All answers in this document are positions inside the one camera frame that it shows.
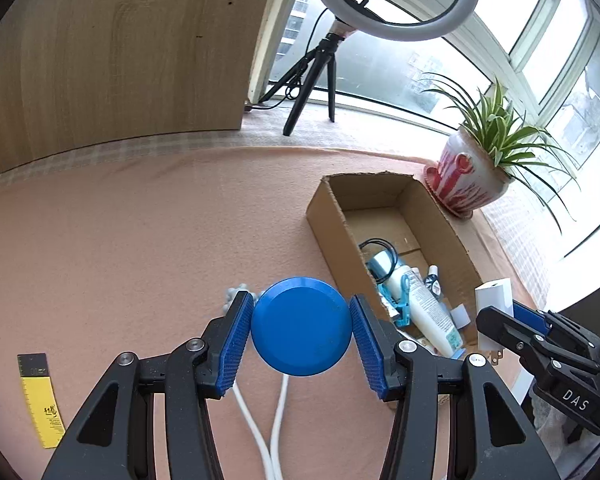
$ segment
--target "silver bolt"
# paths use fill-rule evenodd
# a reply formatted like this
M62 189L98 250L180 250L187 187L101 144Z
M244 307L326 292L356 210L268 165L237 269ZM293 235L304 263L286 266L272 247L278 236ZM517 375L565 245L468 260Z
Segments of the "silver bolt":
M187 350L189 350L189 352L197 352L198 350L202 350L204 347L205 342L199 337L195 337L187 341Z
M134 361L134 355L131 352L122 352L118 356L118 364L120 366L127 366Z
M415 352L418 349L418 345L416 345L416 343L414 343L413 341L405 339L404 341L400 341L398 343L398 348L403 352L410 354L411 352Z
M469 362L473 365L473 366L484 366L485 364L487 364L487 359L484 358L483 355L480 354L471 354L469 356Z

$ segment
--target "blue round lid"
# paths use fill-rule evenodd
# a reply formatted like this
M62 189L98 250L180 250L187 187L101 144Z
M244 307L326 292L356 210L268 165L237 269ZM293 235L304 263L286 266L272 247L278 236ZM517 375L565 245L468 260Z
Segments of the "blue round lid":
M256 303L251 337L272 368L294 376L319 374L336 364L349 346L349 307L325 282L288 278Z

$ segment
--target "ring light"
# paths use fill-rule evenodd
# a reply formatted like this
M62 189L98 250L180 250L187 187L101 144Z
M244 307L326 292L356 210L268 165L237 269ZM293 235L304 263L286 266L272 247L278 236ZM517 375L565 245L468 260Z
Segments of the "ring light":
M393 41L433 40L458 28L472 12L478 0L455 0L451 7L436 18L427 22L396 25L368 18L357 12L343 0L321 0L338 18L351 27L377 38Z

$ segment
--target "black tripod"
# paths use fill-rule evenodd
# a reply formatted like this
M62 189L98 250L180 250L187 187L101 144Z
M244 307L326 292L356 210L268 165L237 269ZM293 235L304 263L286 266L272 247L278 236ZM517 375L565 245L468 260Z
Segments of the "black tripod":
M295 98L294 106L291 108L291 113L286 119L285 127L282 133L285 137L291 135L294 130L298 118L304 109L304 105L309 100L314 89L315 82L318 81L324 66L327 66L327 90L329 95L329 120L334 123L336 120L336 57L335 53L340 43L345 40L344 36L340 36L335 32L329 32L318 46L307 52L298 62L286 71L280 80L273 85L269 91L264 94L259 103L268 101L273 95L283 86L288 85L292 80L299 80L302 74L308 69L309 63L314 62L306 75L304 83L300 85L300 92Z

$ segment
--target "blue disc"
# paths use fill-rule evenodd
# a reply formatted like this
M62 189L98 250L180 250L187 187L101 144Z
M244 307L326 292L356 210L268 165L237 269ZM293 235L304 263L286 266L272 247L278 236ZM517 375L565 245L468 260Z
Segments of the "blue disc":
M351 340L347 302L331 285L295 277L270 287L251 317L251 337L261 357L294 376L328 370Z

